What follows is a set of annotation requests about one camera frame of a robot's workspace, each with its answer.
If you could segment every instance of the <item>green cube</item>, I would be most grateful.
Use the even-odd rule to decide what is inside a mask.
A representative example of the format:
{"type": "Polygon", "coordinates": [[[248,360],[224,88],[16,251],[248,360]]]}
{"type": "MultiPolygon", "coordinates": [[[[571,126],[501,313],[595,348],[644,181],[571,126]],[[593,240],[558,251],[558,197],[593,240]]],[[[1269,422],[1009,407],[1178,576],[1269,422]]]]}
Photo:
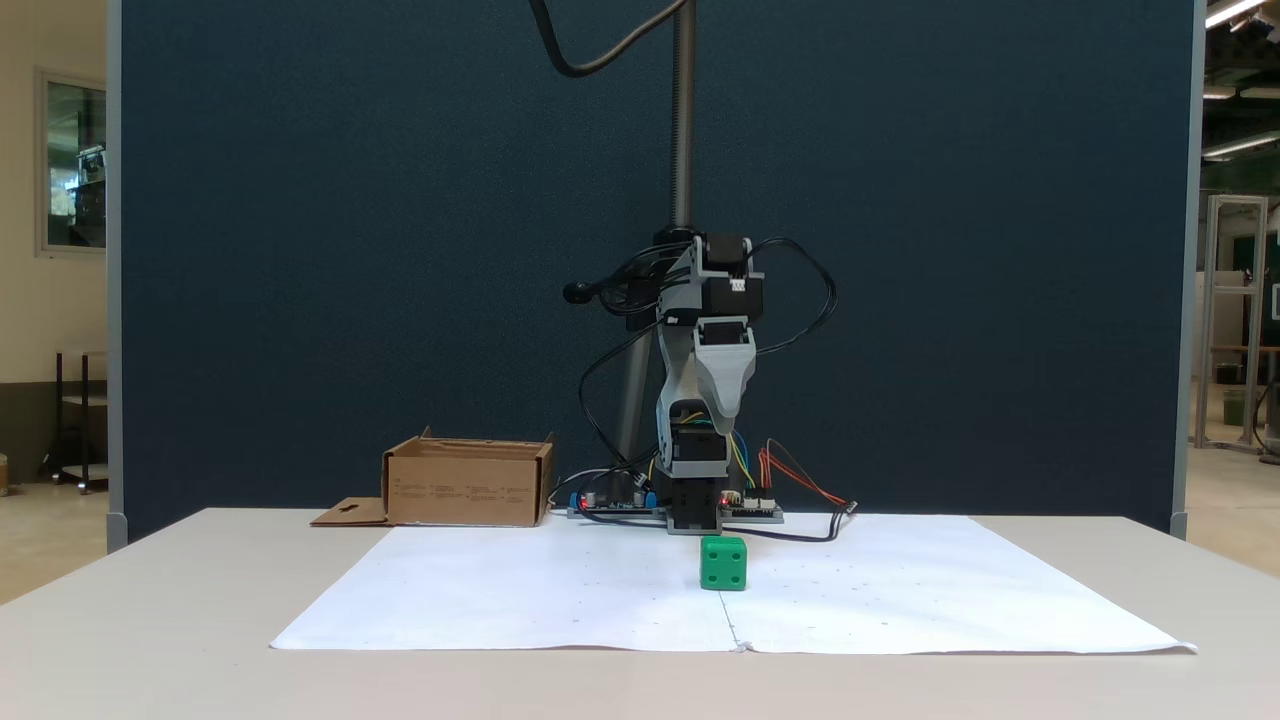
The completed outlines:
{"type": "Polygon", "coordinates": [[[703,536],[704,591],[746,589],[746,543],[742,538],[703,536]]]}

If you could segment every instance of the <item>box flap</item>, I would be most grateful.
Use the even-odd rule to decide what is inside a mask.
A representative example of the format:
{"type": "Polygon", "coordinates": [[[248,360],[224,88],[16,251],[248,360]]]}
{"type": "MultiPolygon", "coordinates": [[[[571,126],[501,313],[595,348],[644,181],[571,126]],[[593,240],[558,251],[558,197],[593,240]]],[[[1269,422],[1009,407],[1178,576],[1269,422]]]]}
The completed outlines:
{"type": "Polygon", "coordinates": [[[311,520],[311,527],[324,525],[385,525],[387,510],[380,497],[348,497],[323,515],[311,520]]]}
{"type": "Polygon", "coordinates": [[[534,524],[543,521],[543,515],[549,509],[548,496],[552,491],[552,473],[556,468],[556,433],[548,433],[543,441],[541,450],[538,451],[538,507],[534,511],[534,524]]]}

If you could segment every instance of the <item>metal shelf frame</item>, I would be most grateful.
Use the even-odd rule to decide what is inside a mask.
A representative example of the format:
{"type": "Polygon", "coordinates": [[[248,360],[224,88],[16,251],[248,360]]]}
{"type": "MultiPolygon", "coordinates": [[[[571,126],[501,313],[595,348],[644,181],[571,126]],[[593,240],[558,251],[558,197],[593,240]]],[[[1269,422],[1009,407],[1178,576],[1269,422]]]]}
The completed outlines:
{"type": "Polygon", "coordinates": [[[1199,347],[1196,348],[1201,357],[1201,378],[1197,396],[1199,402],[1196,406],[1196,433],[1192,437],[1196,447],[1221,447],[1238,450],[1242,452],[1257,452],[1253,445],[1253,406],[1258,393],[1258,346],[1262,333],[1262,305],[1263,283],[1262,274],[1266,269],[1266,243],[1270,202],[1266,196],[1257,195],[1212,195],[1208,199],[1208,227],[1204,232],[1204,302],[1201,311],[1203,314],[1203,328],[1199,337],[1199,347]],[[1243,205],[1256,208],[1258,214],[1257,227],[1253,240],[1253,279],[1247,286],[1217,286],[1217,241],[1219,241],[1219,215],[1226,205],[1243,205]],[[1208,419],[1208,386],[1213,379],[1213,299],[1219,295],[1243,295],[1252,297],[1249,302],[1249,343],[1245,350],[1245,383],[1244,383],[1244,432],[1235,442],[1210,441],[1204,437],[1204,425],[1208,419]]]}

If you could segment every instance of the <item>floor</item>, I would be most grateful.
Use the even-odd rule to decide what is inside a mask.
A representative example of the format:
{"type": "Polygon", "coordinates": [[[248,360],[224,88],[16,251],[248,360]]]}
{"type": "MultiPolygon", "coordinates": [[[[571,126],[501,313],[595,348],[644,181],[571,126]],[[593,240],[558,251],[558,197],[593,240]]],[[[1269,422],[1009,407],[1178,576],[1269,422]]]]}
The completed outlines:
{"type": "MultiPolygon", "coordinates": [[[[82,497],[76,486],[49,483],[13,489],[0,497],[0,605],[106,553],[108,493],[82,497]]],[[[1280,577],[1280,466],[1190,448],[1187,511],[1190,542],[1280,577]]]]}
{"type": "Polygon", "coordinates": [[[0,605],[106,555],[105,492],[29,483],[0,497],[0,605]]]}

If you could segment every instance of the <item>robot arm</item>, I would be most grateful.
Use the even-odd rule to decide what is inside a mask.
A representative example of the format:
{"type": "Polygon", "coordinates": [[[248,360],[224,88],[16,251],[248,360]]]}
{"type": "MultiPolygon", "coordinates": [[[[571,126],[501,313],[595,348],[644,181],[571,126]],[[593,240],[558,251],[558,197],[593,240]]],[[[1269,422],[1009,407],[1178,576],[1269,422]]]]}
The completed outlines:
{"type": "Polygon", "coordinates": [[[731,436],[755,372],[751,323],[763,313],[764,274],[754,272],[751,241],[695,236],[672,265],[687,283],[658,299],[658,346],[667,380],[658,396],[660,495],[671,498],[672,532],[718,532],[727,489],[731,436]],[[689,423],[695,416],[707,423],[689,423]]]}

